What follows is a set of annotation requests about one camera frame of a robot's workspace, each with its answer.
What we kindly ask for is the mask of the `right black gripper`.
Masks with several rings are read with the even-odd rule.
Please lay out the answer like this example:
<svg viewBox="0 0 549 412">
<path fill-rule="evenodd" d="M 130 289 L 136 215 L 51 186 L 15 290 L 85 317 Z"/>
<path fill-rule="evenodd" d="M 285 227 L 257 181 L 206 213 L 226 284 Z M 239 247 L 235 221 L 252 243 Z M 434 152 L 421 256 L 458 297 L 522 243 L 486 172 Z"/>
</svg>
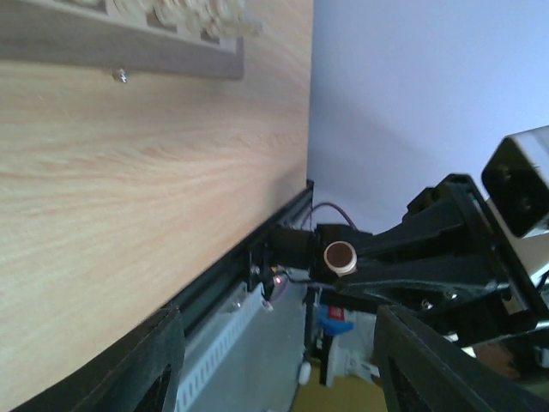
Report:
<svg viewBox="0 0 549 412">
<path fill-rule="evenodd" d="M 338 227 L 357 270 L 336 291 L 399 305 L 462 347 L 530 336 L 548 344 L 548 307 L 468 175 L 425 188 L 395 227 Z"/>
</svg>

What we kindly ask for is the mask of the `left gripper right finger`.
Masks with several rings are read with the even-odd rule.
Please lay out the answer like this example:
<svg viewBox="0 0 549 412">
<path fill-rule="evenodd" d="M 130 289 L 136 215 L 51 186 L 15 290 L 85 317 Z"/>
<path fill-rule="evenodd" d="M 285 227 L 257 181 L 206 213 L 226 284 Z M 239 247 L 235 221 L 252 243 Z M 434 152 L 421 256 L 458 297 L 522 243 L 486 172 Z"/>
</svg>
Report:
<svg viewBox="0 0 549 412">
<path fill-rule="evenodd" d="M 388 411 L 547 411 L 548 401 L 481 365 L 397 306 L 380 306 L 375 357 Z"/>
</svg>

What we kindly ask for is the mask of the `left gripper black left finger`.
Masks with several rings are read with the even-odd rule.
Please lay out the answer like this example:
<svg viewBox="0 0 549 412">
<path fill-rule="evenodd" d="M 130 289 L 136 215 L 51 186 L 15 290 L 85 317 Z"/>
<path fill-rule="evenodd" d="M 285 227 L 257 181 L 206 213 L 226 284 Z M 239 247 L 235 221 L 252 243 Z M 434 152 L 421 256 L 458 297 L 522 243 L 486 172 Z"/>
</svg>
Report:
<svg viewBox="0 0 549 412">
<path fill-rule="evenodd" d="M 184 363 L 179 309 L 163 308 L 16 411 L 173 411 Z"/>
</svg>

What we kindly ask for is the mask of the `light pawn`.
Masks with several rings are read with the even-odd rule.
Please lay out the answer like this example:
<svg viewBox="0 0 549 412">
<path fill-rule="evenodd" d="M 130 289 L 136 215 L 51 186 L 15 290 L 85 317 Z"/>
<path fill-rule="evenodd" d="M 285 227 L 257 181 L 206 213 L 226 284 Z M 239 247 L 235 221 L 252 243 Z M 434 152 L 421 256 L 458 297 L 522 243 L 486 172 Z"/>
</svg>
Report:
<svg viewBox="0 0 549 412">
<path fill-rule="evenodd" d="M 350 275 L 357 270 L 357 252 L 346 241 L 335 241 L 329 244 L 324 250 L 323 260 L 326 266 L 339 277 Z"/>
</svg>

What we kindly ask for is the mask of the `wooden chess board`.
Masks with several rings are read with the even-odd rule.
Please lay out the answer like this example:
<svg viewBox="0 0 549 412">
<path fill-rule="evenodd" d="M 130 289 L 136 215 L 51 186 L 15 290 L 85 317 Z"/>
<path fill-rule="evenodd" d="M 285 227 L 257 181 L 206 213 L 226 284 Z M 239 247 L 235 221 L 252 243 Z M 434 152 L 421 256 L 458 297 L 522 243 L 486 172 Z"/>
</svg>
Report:
<svg viewBox="0 0 549 412">
<path fill-rule="evenodd" d="M 244 1 L 3 1 L 1 58 L 239 80 Z"/>
</svg>

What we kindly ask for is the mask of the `right controller board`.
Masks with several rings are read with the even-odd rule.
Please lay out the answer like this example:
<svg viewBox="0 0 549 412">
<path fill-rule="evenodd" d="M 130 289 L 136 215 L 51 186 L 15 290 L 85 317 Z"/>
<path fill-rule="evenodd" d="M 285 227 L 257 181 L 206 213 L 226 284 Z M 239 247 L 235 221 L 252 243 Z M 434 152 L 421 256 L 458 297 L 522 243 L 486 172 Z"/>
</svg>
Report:
<svg viewBox="0 0 549 412">
<path fill-rule="evenodd" d="M 269 264 L 252 264 L 250 279 L 262 290 L 262 297 L 271 302 L 278 287 L 284 288 L 287 283 L 287 271 L 279 266 Z"/>
</svg>

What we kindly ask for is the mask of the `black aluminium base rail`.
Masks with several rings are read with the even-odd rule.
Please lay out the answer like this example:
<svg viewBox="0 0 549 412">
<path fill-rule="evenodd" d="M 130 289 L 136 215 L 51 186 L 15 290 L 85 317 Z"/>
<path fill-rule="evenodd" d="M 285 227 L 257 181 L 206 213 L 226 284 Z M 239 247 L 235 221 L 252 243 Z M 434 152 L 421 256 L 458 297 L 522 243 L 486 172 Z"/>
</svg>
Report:
<svg viewBox="0 0 549 412">
<path fill-rule="evenodd" d="M 307 181 L 305 188 L 298 195 L 157 310 L 168 307 L 179 309 L 184 327 L 185 352 L 190 339 L 212 317 L 214 310 L 233 289 L 241 284 L 244 284 L 247 290 L 256 286 L 250 279 L 251 265 L 268 263 L 273 254 L 269 244 L 273 234 L 278 232 L 283 224 L 294 221 L 311 206 L 313 191 L 313 182 Z"/>
</svg>

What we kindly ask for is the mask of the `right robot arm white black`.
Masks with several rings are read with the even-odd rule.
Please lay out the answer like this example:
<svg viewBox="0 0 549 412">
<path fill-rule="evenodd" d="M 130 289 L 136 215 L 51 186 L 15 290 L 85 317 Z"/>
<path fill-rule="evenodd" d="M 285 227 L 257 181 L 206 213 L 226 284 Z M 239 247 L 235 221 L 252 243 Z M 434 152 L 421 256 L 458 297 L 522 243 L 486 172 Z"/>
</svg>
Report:
<svg viewBox="0 0 549 412">
<path fill-rule="evenodd" d="M 325 302 L 374 313 L 399 306 L 462 346 L 545 334 L 548 308 L 473 180 L 424 189 L 390 230 L 277 227 L 269 262 L 307 270 Z"/>
</svg>

